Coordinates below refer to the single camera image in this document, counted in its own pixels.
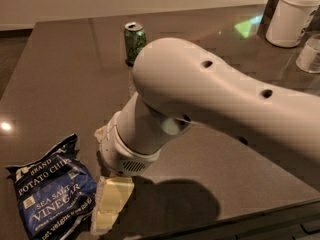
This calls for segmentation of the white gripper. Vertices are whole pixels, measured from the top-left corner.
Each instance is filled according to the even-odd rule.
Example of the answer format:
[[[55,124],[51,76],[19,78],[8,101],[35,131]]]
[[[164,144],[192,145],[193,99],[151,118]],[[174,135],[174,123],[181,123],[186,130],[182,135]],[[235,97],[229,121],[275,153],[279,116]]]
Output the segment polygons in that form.
[[[122,177],[99,178],[95,195],[96,205],[91,217],[92,235],[103,235],[112,229],[134,190],[131,177],[141,175],[160,156],[159,151],[143,155],[127,147],[117,129],[119,115],[120,113],[116,112],[106,125],[94,133],[104,165]]]

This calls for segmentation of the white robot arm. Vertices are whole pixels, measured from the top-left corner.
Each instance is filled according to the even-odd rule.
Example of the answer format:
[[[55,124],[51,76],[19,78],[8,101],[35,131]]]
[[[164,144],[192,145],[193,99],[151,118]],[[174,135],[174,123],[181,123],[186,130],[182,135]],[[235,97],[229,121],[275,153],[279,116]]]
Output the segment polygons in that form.
[[[267,84],[182,39],[149,43],[133,67],[136,92],[95,136],[109,178],[98,181],[91,232],[116,222],[144,172],[172,139],[200,124],[235,139],[312,187],[319,185],[320,98]]]

